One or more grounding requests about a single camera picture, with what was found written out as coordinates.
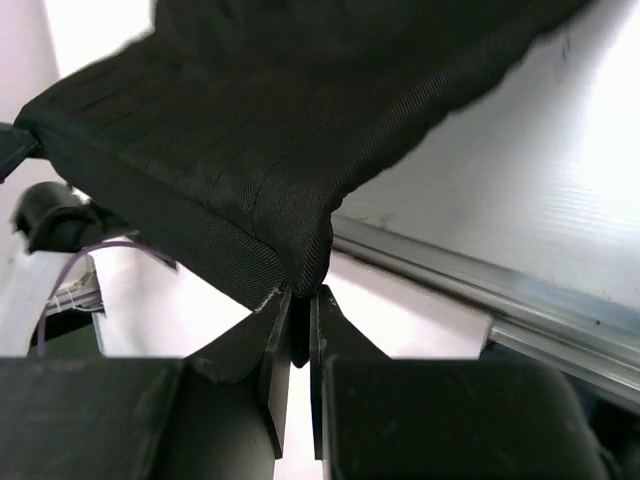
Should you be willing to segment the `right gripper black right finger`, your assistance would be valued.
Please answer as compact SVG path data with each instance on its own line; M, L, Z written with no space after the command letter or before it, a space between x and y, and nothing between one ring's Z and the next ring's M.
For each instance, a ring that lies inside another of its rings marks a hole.
M314 454L323 455L323 371L333 356L389 360L341 311L328 285L321 285L310 303L310 401Z

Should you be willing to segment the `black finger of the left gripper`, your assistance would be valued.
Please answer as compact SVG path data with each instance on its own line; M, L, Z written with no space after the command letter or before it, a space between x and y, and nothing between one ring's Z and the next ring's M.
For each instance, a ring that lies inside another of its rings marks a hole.
M29 131L2 123L0 125L0 182L3 183L31 153L39 148L39 142Z

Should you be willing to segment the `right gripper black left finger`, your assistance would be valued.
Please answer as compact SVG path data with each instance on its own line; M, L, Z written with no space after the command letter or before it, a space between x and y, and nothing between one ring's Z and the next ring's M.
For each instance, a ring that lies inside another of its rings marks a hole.
M277 459L283 457L292 363L291 299L290 288L275 288L257 310L189 356L216 385L249 382Z

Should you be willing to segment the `black pleated skirt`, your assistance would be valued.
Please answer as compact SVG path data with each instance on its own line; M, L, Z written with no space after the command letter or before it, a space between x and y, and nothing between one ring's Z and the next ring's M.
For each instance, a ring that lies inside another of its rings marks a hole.
M582 1L160 1L15 124L56 172L247 308L329 266L332 213Z

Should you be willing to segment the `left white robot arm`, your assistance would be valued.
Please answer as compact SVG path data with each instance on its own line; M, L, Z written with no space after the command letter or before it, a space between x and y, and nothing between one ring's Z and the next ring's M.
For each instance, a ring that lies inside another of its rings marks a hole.
M36 183L10 218L11 249L1 258L1 355L25 357L33 334L44 341L49 303L71 269L96 244L134 230L64 183Z

